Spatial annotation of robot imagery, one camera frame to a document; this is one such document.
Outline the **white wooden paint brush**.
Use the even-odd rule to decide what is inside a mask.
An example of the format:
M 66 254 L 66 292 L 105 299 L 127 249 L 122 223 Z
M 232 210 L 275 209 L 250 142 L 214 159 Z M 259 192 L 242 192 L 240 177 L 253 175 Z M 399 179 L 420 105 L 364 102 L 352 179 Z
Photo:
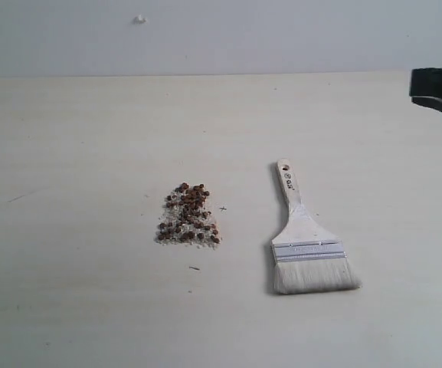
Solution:
M 273 288 L 278 294 L 349 291 L 362 286 L 349 264 L 342 241 L 312 218 L 303 204 L 293 165 L 277 161 L 288 216 L 272 240 Z

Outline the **pile of beans and rice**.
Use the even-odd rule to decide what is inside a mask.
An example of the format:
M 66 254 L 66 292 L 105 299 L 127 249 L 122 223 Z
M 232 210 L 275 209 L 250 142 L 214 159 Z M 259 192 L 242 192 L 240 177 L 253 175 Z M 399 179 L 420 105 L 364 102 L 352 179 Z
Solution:
M 162 216 L 156 226 L 155 241 L 160 245 L 194 245 L 215 250 L 221 235 L 205 184 L 182 182 L 165 196 Z

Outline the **white wall hook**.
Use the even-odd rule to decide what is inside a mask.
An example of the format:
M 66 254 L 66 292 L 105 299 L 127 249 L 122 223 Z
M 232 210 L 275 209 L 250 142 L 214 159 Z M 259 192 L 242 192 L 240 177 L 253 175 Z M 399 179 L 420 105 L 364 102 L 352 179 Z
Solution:
M 143 25 L 147 22 L 147 18 L 143 17 L 142 15 L 137 15 L 133 20 L 132 23 L 134 25 Z

